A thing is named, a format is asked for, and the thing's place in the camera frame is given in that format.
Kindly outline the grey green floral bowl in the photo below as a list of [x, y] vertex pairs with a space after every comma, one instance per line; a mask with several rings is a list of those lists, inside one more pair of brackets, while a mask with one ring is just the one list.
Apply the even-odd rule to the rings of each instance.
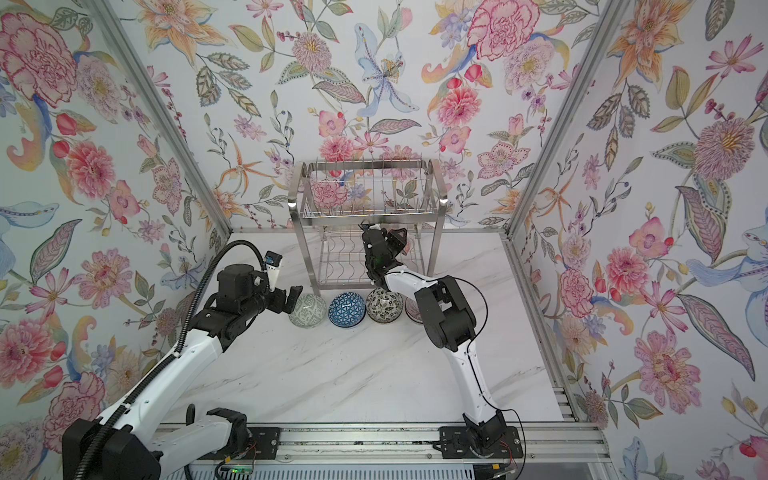
[[299, 328], [314, 328], [327, 319], [327, 303], [318, 295], [302, 295], [296, 303], [290, 322]]

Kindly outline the blue triangle pattern bowl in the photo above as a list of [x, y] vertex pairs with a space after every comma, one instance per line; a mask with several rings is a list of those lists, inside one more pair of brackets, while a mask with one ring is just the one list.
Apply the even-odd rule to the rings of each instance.
[[366, 303], [355, 292], [343, 292], [336, 296], [328, 308], [330, 322], [340, 328], [352, 328], [362, 322], [366, 315]]

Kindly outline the green leaf pattern bowl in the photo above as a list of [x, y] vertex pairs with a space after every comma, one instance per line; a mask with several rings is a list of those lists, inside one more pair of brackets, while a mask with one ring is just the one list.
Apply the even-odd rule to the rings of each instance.
[[400, 294], [377, 288], [366, 297], [366, 313], [376, 323], [388, 324], [397, 320], [404, 310]]

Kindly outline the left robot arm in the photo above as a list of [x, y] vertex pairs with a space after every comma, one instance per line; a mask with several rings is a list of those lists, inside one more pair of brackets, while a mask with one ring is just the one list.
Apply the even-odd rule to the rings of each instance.
[[282, 257], [247, 240], [213, 258], [184, 310], [173, 348], [94, 420], [76, 420], [62, 437], [66, 479], [163, 479], [209, 455], [233, 459], [255, 447], [244, 413], [217, 407], [157, 436], [168, 411], [262, 313], [291, 313], [302, 293], [277, 286]]

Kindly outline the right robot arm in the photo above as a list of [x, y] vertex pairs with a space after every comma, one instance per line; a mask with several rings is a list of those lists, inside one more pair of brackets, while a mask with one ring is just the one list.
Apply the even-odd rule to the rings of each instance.
[[506, 421], [506, 410], [494, 405], [482, 374], [476, 339], [482, 328], [460, 284], [447, 275], [433, 278], [409, 269], [399, 260], [407, 230], [378, 224], [360, 225], [366, 274], [373, 285], [399, 294], [417, 305], [427, 338], [446, 358], [463, 406], [463, 430], [450, 440], [446, 453], [490, 458], [505, 451], [511, 461], [525, 458], [523, 428]]

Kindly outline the steel two-tier dish rack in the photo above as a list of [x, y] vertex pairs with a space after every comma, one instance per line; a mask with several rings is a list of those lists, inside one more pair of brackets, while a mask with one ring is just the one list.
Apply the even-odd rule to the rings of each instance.
[[366, 289], [360, 225], [406, 228], [412, 242], [399, 260], [434, 273], [448, 207], [436, 159], [301, 162], [288, 208], [312, 291]]

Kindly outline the purple striped bowl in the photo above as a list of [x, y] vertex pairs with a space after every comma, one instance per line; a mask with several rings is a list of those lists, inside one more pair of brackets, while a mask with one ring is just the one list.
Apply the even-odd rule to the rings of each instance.
[[405, 312], [411, 321], [418, 324], [423, 323], [423, 320], [419, 311], [419, 307], [415, 300], [410, 298], [405, 299]]

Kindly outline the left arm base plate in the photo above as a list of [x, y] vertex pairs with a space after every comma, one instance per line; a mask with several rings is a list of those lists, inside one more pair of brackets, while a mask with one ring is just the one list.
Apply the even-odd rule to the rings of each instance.
[[249, 427], [248, 434], [235, 433], [223, 449], [208, 453], [201, 460], [274, 460], [281, 433], [279, 427]]

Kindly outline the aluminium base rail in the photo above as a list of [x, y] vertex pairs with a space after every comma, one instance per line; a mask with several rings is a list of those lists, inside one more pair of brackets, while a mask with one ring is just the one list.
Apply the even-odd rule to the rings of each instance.
[[[441, 423], [277, 423], [273, 459], [245, 458], [257, 465], [449, 464], [443, 456]], [[524, 456], [517, 466], [609, 463], [609, 448], [588, 423], [525, 422], [518, 428]]]

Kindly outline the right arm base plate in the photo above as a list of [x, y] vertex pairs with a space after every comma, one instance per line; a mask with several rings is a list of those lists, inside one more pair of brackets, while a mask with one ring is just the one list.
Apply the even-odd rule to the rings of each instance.
[[438, 429], [436, 449], [443, 459], [518, 460], [524, 456], [518, 429], [511, 426], [488, 439], [482, 438], [479, 433], [472, 433], [466, 426], [442, 426]]

